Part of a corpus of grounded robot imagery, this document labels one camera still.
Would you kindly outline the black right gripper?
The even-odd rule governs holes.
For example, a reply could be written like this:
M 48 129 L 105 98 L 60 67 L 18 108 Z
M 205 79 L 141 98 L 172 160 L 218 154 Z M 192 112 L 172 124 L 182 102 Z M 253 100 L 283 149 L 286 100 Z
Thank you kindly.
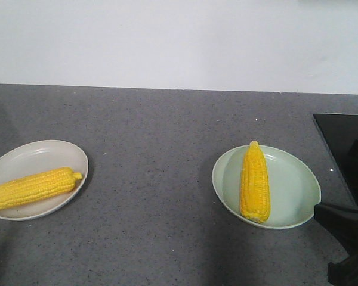
M 339 263 L 328 264 L 331 285 L 358 285 L 358 206 L 323 203 L 314 206 L 314 219 L 323 226 L 350 255 Z

